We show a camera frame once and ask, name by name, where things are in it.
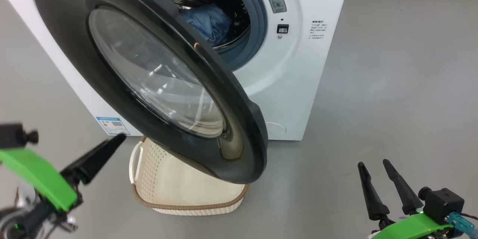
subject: blue and white label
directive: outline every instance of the blue and white label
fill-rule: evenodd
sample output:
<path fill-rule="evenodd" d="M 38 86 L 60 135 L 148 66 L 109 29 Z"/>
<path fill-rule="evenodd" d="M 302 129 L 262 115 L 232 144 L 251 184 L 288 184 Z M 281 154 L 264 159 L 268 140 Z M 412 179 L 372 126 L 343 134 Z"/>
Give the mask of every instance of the blue and white label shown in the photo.
<path fill-rule="evenodd" d="M 120 118 L 96 117 L 96 119 L 101 124 L 101 126 L 103 126 L 103 129 L 108 135 L 117 135 L 120 133 L 131 135 L 130 131 L 128 131 Z"/>

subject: laundry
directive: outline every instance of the laundry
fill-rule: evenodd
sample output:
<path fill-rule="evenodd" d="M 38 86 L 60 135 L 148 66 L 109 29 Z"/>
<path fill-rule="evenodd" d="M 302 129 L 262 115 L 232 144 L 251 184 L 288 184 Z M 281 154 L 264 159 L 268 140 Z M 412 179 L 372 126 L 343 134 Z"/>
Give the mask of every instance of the laundry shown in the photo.
<path fill-rule="evenodd" d="M 226 13 L 215 4 L 186 10 L 181 16 L 212 46 L 219 45 L 226 38 L 231 23 Z"/>

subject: open round door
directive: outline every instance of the open round door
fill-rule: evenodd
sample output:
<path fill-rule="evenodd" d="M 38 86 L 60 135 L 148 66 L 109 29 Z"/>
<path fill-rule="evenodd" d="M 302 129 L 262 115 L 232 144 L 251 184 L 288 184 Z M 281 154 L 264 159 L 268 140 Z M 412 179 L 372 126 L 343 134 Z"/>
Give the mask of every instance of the open round door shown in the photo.
<path fill-rule="evenodd" d="M 171 0 L 34 1 L 84 79 L 143 134 L 216 178 L 260 177 L 260 109 Z"/>

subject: laundry basket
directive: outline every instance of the laundry basket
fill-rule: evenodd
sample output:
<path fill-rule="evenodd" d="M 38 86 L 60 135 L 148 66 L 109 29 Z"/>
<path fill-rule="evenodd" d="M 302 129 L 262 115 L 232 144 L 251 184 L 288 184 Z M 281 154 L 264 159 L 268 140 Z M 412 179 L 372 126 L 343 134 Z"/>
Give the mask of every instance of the laundry basket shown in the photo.
<path fill-rule="evenodd" d="M 230 213 L 242 203 L 249 187 L 202 173 L 147 137 L 134 147 L 129 173 L 138 202 L 170 215 Z"/>

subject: white washing machine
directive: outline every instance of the white washing machine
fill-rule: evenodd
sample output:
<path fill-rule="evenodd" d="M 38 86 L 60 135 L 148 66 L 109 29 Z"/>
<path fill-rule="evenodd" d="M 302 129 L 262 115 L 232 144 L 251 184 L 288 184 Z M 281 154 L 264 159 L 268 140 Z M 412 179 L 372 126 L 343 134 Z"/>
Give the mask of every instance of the white washing machine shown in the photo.
<path fill-rule="evenodd" d="M 145 134 L 238 183 L 260 176 L 268 139 L 302 139 L 343 4 L 9 1 L 106 133 Z M 227 17 L 221 37 L 184 19 L 204 6 Z"/>

